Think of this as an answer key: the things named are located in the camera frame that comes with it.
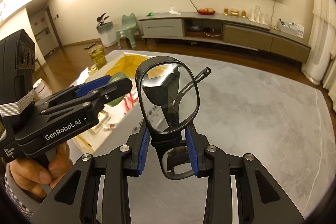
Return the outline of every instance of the white container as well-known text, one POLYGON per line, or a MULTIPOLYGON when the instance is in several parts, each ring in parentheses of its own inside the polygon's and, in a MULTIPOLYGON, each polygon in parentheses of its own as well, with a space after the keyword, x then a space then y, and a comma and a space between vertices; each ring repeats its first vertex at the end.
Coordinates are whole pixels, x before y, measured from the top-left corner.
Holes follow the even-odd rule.
POLYGON ((297 29, 295 28, 295 29, 293 29, 293 28, 291 28, 291 27, 289 27, 289 23, 288 22, 284 22, 284 21, 282 21, 282 23, 281 23, 281 21, 280 21, 280 19, 278 20, 278 25, 277 25, 277 27, 280 29, 280 31, 282 31, 282 32, 285 32, 285 33, 288 33, 288 34, 291 34, 291 35, 293 35, 293 36, 297 36, 297 29))
POLYGON ((51 88, 47 85, 47 83, 43 79, 38 79, 33 85, 35 93, 38 95, 40 100, 50 96, 53 94, 51 88))
POLYGON ((303 38, 303 34, 305 32, 305 28, 300 25, 300 24, 295 24, 296 28, 297 28, 297 36, 300 38, 303 38))
POLYGON ((97 31, 104 47, 110 47, 117 43, 117 35, 112 21, 99 26, 97 31))

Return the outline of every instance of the table surface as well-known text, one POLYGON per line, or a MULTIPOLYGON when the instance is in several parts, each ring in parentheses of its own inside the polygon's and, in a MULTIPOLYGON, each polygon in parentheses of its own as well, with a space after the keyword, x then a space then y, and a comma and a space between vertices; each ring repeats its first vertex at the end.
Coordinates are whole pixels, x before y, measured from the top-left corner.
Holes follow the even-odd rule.
POLYGON ((257 23, 257 22, 252 22, 250 21, 247 17, 234 17, 231 15, 224 15, 220 13, 215 13, 213 15, 200 15, 196 12, 182 12, 180 16, 178 15, 172 15, 169 13, 164 13, 164 14, 158 14, 158 15, 153 15, 149 17, 140 17, 138 18, 139 21, 144 21, 144 20, 154 20, 154 19, 210 19, 210 20, 221 20, 224 23, 228 24, 233 24, 233 25, 239 25, 239 26, 247 26, 250 28, 257 29, 259 31, 263 31, 265 33, 269 33, 272 35, 276 35, 279 37, 284 37, 287 39, 290 39, 292 41, 295 41, 297 43, 300 43, 302 45, 308 46, 308 42, 303 40, 300 37, 296 37, 294 35, 279 31, 279 30, 274 30, 270 28, 268 25, 257 23))
MULTIPOLYGON (((159 52, 127 51, 158 56, 159 52)), ((116 50, 107 55, 120 57, 116 50)), ((335 137, 322 93, 310 86, 241 65, 169 54, 197 75, 211 74, 199 86, 201 105, 194 120, 199 133, 226 153, 253 153, 306 218, 335 176, 335 137)), ((130 132, 111 137, 100 151, 125 144, 130 132)), ((71 147, 71 159, 78 153, 71 147)), ((233 224, 238 223, 236 187, 232 182, 233 224)), ((133 224, 203 223, 207 178, 173 181, 164 177, 150 145, 142 176, 128 178, 133 224)), ((99 195, 98 220, 101 216, 99 195)))

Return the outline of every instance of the eyeglass temple arm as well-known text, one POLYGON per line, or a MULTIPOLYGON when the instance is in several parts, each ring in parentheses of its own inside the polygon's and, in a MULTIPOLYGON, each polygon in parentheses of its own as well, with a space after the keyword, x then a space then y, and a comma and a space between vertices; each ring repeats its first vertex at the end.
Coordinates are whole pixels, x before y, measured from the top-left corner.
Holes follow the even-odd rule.
MULTIPOLYGON (((211 69, 206 67, 204 70, 202 70, 198 75, 195 76, 196 84, 198 84, 200 81, 202 81, 204 78, 206 78, 209 74, 211 73, 211 69)), ((179 106, 180 102, 183 98, 183 96, 194 87, 193 81, 190 81, 188 84, 186 84, 178 93, 175 103, 174 103, 174 108, 175 112, 179 113, 179 106)))

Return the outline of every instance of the tv cabinet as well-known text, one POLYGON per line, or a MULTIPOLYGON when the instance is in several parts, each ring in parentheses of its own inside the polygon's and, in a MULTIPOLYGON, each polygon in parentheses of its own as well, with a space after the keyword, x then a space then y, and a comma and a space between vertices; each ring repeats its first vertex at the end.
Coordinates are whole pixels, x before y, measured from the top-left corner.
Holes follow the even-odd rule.
POLYGON ((184 12, 180 16, 166 13, 138 20, 143 30, 142 38, 146 40, 165 38, 232 45, 272 52, 302 63, 307 61, 310 52, 310 46, 302 38, 271 29, 268 25, 251 22, 243 17, 224 14, 204 16, 196 12, 184 12), (202 31, 190 31, 190 25, 218 29, 223 31, 223 35, 207 37, 202 31))

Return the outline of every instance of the sleeve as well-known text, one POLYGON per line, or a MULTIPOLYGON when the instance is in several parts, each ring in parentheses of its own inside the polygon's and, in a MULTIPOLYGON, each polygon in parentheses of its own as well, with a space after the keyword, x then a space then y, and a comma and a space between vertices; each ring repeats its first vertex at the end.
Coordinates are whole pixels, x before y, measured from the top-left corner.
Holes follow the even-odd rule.
POLYGON ((6 166, 5 188, 8 196, 13 200, 27 219, 31 218, 43 199, 33 199, 27 195, 14 181, 9 164, 6 166))

